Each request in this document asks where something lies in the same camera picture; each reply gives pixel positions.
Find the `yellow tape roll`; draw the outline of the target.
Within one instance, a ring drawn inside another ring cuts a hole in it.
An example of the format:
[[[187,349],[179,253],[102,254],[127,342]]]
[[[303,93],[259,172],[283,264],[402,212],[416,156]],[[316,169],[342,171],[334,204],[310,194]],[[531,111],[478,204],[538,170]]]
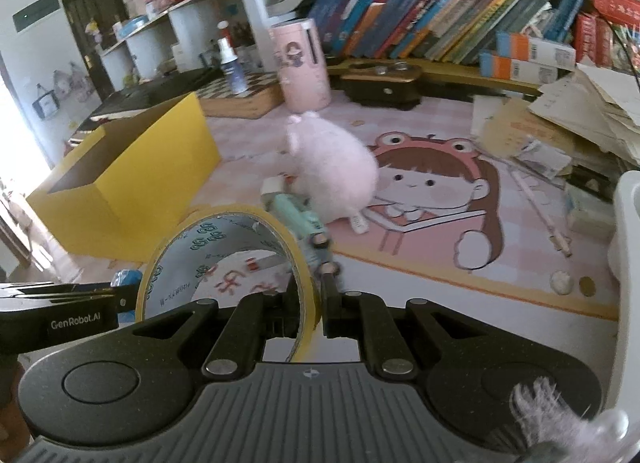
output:
[[[146,264],[136,319],[150,319],[197,298],[236,305],[250,294],[283,292],[290,282],[299,311],[288,360],[300,362],[308,356],[319,304],[295,235],[256,206],[201,205],[169,232]]]

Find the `pink plush pig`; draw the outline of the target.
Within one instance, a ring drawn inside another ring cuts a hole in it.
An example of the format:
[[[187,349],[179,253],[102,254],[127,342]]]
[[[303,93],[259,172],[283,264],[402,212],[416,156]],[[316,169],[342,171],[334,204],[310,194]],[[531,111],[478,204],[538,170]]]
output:
[[[307,200],[322,223],[348,220],[357,235],[368,232],[362,211],[378,186],[378,162],[370,149],[312,111],[289,116],[285,137],[294,194]]]

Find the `white power adapter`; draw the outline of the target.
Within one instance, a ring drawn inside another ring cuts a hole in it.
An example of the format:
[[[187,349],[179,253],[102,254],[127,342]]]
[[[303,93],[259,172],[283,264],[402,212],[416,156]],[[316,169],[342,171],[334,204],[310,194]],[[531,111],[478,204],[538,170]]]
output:
[[[260,194],[263,197],[271,196],[271,194],[283,194],[288,190],[288,184],[286,183],[286,177],[279,175],[268,177],[262,182],[262,189]]]

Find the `yellow cardboard box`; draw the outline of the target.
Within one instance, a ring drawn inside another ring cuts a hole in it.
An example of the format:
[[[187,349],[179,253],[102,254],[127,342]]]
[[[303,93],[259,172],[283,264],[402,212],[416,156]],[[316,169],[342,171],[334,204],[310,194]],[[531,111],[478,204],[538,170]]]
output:
[[[147,261],[219,162],[198,97],[184,95],[98,127],[27,202],[67,252]]]

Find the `white pen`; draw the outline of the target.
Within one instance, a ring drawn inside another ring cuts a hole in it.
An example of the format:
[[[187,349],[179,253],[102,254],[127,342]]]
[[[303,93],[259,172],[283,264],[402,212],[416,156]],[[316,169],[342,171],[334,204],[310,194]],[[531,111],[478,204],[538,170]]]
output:
[[[565,257],[571,257],[573,255],[573,252],[570,248],[570,241],[568,241],[565,235],[562,234],[560,229],[556,227],[551,217],[546,212],[544,212],[544,209],[538,202],[533,189],[526,184],[526,181],[517,170],[511,170],[510,175],[514,182],[518,185],[518,188],[520,188],[520,190],[523,192],[529,204],[533,206],[533,209],[535,210],[538,217],[544,223],[544,228],[547,229],[552,243]]]

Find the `wooden chessboard box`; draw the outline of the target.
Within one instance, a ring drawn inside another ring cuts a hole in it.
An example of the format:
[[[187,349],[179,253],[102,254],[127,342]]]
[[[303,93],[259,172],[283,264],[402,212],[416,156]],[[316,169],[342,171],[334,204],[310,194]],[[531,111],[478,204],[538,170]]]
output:
[[[197,92],[201,108],[210,118],[260,119],[284,102],[275,73],[250,73],[247,90],[234,94],[225,78],[216,79]]]

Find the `pink cylindrical container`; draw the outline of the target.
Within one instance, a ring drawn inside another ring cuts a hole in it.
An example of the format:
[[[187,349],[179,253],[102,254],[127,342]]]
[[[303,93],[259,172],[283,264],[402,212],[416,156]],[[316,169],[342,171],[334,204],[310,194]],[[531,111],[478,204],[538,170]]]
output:
[[[314,20],[278,23],[269,34],[288,110],[299,114],[326,108],[331,103],[331,87]]]

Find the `black brown ukulele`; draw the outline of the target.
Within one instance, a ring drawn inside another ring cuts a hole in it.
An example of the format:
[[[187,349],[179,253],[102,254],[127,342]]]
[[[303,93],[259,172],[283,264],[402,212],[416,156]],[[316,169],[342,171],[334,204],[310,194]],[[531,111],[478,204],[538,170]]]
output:
[[[488,78],[478,67],[425,59],[332,59],[328,73],[331,86],[356,104],[404,111],[419,105],[423,97],[464,100],[475,94],[539,94],[534,84]]]

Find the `white spray bottle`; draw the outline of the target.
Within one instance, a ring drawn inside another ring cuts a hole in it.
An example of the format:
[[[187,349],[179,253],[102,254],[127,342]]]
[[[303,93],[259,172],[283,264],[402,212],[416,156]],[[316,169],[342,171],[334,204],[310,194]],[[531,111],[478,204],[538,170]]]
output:
[[[233,95],[245,93],[248,90],[244,70],[238,56],[225,38],[218,40],[220,51],[220,67]]]

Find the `black keyboard piano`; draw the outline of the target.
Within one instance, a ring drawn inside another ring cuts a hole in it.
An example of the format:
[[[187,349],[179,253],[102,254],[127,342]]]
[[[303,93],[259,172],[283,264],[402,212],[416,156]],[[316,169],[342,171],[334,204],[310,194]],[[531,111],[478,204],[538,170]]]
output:
[[[109,114],[149,109],[166,100],[199,90],[221,76],[221,70],[214,68],[174,72],[112,93],[90,114],[89,118],[97,121]]]

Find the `white shelf unit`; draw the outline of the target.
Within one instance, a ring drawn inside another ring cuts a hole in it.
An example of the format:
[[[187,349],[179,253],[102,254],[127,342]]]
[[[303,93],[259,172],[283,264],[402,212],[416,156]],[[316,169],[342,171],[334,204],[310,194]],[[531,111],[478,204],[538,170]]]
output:
[[[100,53],[114,90],[123,90],[126,76],[134,71],[143,79],[155,78],[160,66],[174,58],[174,46],[180,47],[182,70],[200,68],[201,54],[215,45],[218,23],[227,18],[222,11],[223,1],[184,0],[172,5]],[[232,4],[241,7],[242,1],[232,0]]]

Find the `white lap desk tray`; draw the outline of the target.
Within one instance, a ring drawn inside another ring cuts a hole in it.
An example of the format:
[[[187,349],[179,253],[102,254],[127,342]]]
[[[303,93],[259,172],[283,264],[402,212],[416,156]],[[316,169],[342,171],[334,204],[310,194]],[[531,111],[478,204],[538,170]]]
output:
[[[608,408],[623,409],[630,423],[639,422],[640,358],[640,174],[628,171],[614,194],[616,230],[608,264],[620,283],[620,311],[613,369],[606,395]]]

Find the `red bottle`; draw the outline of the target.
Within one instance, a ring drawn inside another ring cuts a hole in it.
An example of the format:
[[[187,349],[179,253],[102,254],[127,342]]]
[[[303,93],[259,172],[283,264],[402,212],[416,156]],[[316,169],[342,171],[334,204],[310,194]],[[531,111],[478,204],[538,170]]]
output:
[[[231,34],[230,24],[228,23],[228,21],[227,20],[219,21],[217,24],[217,28],[220,36],[222,38],[225,38],[228,41],[230,46],[233,46],[232,34]]]

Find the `stack of loose papers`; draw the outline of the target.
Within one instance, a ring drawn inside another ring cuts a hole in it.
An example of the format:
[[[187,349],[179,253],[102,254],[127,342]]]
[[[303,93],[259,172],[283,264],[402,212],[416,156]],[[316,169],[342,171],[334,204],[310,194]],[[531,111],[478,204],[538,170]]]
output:
[[[472,137],[496,158],[513,160],[533,139],[578,158],[613,154],[639,167],[639,87],[625,73],[578,64],[533,101],[509,98]]]

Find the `row of books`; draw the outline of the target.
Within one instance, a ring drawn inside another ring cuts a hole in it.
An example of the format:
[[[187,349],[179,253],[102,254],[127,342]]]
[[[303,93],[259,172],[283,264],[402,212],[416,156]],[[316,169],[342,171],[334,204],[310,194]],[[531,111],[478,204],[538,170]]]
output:
[[[472,66],[498,35],[570,42],[585,0],[314,0],[322,49],[331,58],[406,59]]]

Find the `orange white box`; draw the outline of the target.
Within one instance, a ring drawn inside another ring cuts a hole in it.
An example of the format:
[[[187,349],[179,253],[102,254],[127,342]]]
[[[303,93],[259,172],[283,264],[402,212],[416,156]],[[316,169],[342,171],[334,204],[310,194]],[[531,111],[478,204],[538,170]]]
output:
[[[480,74],[498,80],[551,84],[575,66],[576,50],[572,46],[521,33],[500,31],[496,49],[480,53]]]

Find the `red box of books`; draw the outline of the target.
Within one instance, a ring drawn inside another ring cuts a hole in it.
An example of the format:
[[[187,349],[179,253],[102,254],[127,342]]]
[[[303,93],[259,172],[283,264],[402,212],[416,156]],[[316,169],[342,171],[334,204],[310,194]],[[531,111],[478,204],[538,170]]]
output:
[[[576,61],[639,73],[639,0],[584,0],[573,28]]]

